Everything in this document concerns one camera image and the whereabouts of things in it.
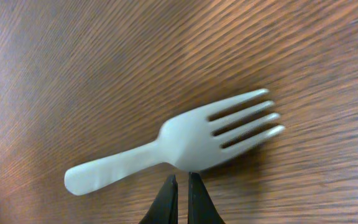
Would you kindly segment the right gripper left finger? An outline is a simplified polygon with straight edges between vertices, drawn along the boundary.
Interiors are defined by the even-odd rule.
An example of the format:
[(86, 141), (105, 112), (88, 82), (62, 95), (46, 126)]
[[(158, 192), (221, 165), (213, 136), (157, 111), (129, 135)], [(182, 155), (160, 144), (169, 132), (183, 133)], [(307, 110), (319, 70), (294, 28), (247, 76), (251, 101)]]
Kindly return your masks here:
[(146, 215), (139, 224), (178, 223), (178, 184), (175, 175), (169, 175), (159, 190)]

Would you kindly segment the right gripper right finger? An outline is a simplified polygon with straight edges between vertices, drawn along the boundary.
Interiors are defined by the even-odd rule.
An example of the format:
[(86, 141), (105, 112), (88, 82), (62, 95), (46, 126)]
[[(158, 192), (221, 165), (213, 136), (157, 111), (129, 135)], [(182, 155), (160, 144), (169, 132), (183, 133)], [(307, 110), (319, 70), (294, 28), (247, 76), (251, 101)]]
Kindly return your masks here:
[(225, 224), (198, 173), (189, 173), (188, 224)]

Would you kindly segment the white plastic fork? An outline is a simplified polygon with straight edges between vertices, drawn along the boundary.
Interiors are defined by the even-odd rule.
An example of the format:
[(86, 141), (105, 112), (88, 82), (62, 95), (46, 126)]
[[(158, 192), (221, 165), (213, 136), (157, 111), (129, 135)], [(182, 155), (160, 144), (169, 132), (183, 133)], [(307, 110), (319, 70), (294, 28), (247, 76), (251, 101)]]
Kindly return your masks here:
[(72, 167), (65, 172), (64, 184), (73, 195), (85, 195), (117, 182), (138, 171), (161, 163), (196, 172), (229, 161), (285, 130), (276, 125), (227, 148), (223, 145), (280, 117), (271, 113), (218, 136), (213, 131), (271, 106), (265, 101), (214, 121), (210, 117), (269, 92), (262, 88), (216, 101), (175, 116), (163, 123), (156, 140), (118, 154)]

